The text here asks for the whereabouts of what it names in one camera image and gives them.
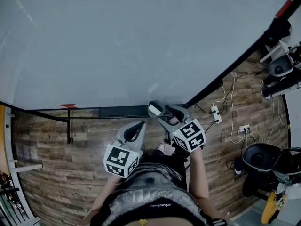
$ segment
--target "electrical outlet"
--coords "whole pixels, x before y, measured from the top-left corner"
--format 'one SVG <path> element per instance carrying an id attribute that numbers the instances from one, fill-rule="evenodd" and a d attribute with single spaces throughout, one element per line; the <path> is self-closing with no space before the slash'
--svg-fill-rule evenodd
<path id="1" fill-rule="evenodd" d="M 250 128 L 250 125 L 240 126 L 239 132 L 244 132 L 244 129 L 246 130 L 246 133 L 248 132 L 248 128 Z"/>
<path id="2" fill-rule="evenodd" d="M 216 124 L 221 123 L 222 118 L 220 116 L 220 113 L 219 113 L 218 108 L 217 108 L 216 105 L 211 107 L 211 112 L 212 112 L 213 118 L 215 120 L 215 123 Z"/>

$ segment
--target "shoe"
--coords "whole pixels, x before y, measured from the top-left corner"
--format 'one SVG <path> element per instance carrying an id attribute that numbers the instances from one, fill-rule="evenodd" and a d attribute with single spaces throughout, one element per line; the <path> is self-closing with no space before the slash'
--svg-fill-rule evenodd
<path id="1" fill-rule="evenodd" d="M 267 100 L 271 99 L 271 96 L 264 96 L 264 95 L 262 94 L 262 91 L 260 91 L 260 93 L 261 93 L 261 95 L 262 95 L 263 97 L 265 97 Z"/>
<path id="2" fill-rule="evenodd" d="M 266 85 L 266 84 L 263 82 L 263 80 L 261 81 L 261 83 L 262 83 L 263 85 L 265 85 L 266 87 L 268 87 L 268 88 L 271 87 L 271 85 Z"/>
<path id="3" fill-rule="evenodd" d="M 165 146 L 163 143 L 160 143 L 160 144 L 157 146 L 157 150 L 163 152 L 164 155 L 167 155 L 166 146 Z"/>

